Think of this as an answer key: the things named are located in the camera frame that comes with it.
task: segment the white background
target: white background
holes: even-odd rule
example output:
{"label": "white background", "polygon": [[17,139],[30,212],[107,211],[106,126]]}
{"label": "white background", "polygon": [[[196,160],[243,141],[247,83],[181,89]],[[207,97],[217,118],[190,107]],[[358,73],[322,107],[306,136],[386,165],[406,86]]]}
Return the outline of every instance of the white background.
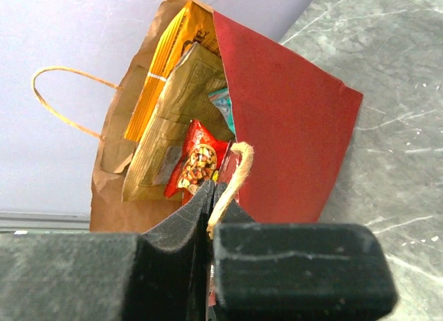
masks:
{"label": "white background", "polygon": [[[119,83],[162,0],[0,0],[0,212],[89,215],[98,142],[52,116],[32,74],[64,65]],[[202,0],[279,40],[311,0]],[[37,87],[95,131],[114,92],[67,72]]]}

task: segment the rope handle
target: rope handle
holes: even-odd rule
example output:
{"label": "rope handle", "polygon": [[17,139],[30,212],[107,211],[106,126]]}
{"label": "rope handle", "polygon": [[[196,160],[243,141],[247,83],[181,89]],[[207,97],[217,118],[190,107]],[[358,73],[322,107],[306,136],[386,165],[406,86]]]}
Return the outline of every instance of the rope handle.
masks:
{"label": "rope handle", "polygon": [[49,110],[49,112],[51,112],[54,116],[56,116],[61,121],[65,122],[66,124],[69,124],[72,127],[75,127],[76,129],[79,129],[80,131],[89,134],[90,136],[94,136],[96,138],[99,138],[99,139],[103,140],[103,137],[102,137],[101,134],[96,133],[96,132],[94,132],[94,131],[92,131],[92,130],[88,129],[87,127],[84,127],[84,126],[82,126],[80,124],[77,124],[76,122],[73,122],[69,118],[63,116],[62,114],[60,114],[58,112],[56,112],[56,110],[54,110],[52,108],[52,106],[49,105],[49,103],[47,103],[47,101],[45,101],[45,99],[43,98],[43,96],[40,94],[40,92],[37,90],[37,87],[35,86],[35,80],[37,79],[37,77],[39,75],[41,75],[41,74],[43,74],[45,72],[48,72],[48,71],[68,71],[68,72],[72,72],[72,73],[75,73],[75,74],[78,74],[78,75],[82,75],[84,77],[88,77],[89,79],[97,81],[97,82],[99,82],[101,84],[105,84],[105,85],[107,85],[107,86],[109,86],[111,88],[114,88],[114,89],[122,89],[122,87],[120,87],[120,86],[118,86],[116,84],[113,84],[112,82],[103,80],[103,79],[101,79],[99,77],[96,77],[94,75],[88,74],[86,72],[79,71],[79,70],[76,70],[74,68],[65,67],[65,66],[48,66],[48,67],[41,68],[37,72],[35,72],[35,74],[33,75],[32,80],[31,80],[31,84],[32,84],[32,87],[33,87],[34,95],[37,96],[37,98],[39,99],[40,103],[45,108],[47,108]]}
{"label": "rope handle", "polygon": [[235,195],[238,193],[239,189],[246,180],[246,177],[249,175],[254,158],[254,149],[247,143],[233,143],[230,150],[234,154],[241,155],[242,161],[240,162],[238,168],[234,171],[226,190],[223,192],[217,204],[214,206],[213,213],[209,218],[206,232],[209,234],[209,238],[211,240],[214,238],[215,225],[223,219],[230,202],[235,198]]}

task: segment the red snack bag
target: red snack bag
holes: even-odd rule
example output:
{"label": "red snack bag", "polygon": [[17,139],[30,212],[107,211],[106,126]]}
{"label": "red snack bag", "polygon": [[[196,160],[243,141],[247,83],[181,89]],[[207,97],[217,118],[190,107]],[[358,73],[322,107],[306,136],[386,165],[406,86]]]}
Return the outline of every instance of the red snack bag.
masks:
{"label": "red snack bag", "polygon": [[195,194],[197,189],[208,179],[217,181],[218,171],[228,149],[228,142],[215,139],[198,121],[189,125],[188,134],[181,158],[166,185],[164,195],[170,198],[183,191],[189,201],[189,193]]}
{"label": "red snack bag", "polygon": [[187,204],[192,197],[193,195],[188,190],[185,190],[181,196],[181,205]]}

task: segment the twine handle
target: twine handle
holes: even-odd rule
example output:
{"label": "twine handle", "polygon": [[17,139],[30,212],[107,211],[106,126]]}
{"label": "twine handle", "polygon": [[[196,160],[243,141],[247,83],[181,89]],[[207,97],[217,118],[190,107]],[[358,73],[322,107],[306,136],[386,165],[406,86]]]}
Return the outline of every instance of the twine handle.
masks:
{"label": "twine handle", "polygon": [[43,96],[40,94],[40,92],[37,90],[37,87],[35,86],[35,80],[37,79],[37,77],[39,75],[41,75],[42,73],[48,72],[48,71],[68,71],[68,72],[72,72],[78,75],[82,75],[84,77],[88,77],[89,79],[95,80],[101,84],[106,84],[107,86],[114,88],[114,89],[121,89],[122,87],[117,86],[116,84],[113,84],[112,82],[108,82],[106,80],[103,80],[99,77],[96,77],[94,75],[88,74],[86,72],[83,71],[79,71],[79,70],[75,70],[74,68],[69,68],[69,67],[65,67],[65,66],[48,66],[48,67],[44,67],[39,69],[33,76],[32,80],[31,80],[31,84],[33,87],[33,92],[35,94],[35,96],[37,96],[37,98],[39,99],[40,103],[47,108],[54,116],[56,116],[57,118],[59,118],[61,121],[65,122],[66,124],[71,125],[72,127],[75,127],[76,129],[79,129],[80,131],[89,134],[90,136],[94,136],[96,138],[99,139],[103,139],[103,137],[101,136],[101,134],[96,133],[90,129],[88,129],[87,127],[84,127],[80,124],[77,124],[76,122],[73,122],[72,120],[70,120],[69,118],[63,116],[62,114],[56,112],[56,110],[54,110],[52,108],[51,105],[49,105],[49,103],[47,103],[47,101],[45,101],[45,99],[43,98]]}
{"label": "twine handle", "polygon": [[252,148],[252,146],[248,145],[247,143],[233,143],[230,150],[234,154],[241,155],[242,162],[240,162],[240,165],[235,170],[233,177],[228,184],[228,187],[221,195],[217,204],[214,206],[213,213],[209,218],[208,228],[206,229],[206,232],[209,234],[209,238],[211,240],[214,238],[215,225],[223,219],[230,202],[235,198],[235,195],[238,193],[238,190],[243,185],[252,167],[254,157],[254,149]]}

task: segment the marble countertop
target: marble countertop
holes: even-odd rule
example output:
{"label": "marble countertop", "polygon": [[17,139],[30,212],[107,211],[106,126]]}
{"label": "marble countertop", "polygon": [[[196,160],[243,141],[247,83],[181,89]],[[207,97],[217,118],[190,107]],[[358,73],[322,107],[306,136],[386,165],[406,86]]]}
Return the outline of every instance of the marble countertop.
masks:
{"label": "marble countertop", "polygon": [[321,221],[378,237],[386,320],[443,320],[443,0],[315,0],[281,43],[365,96]]}

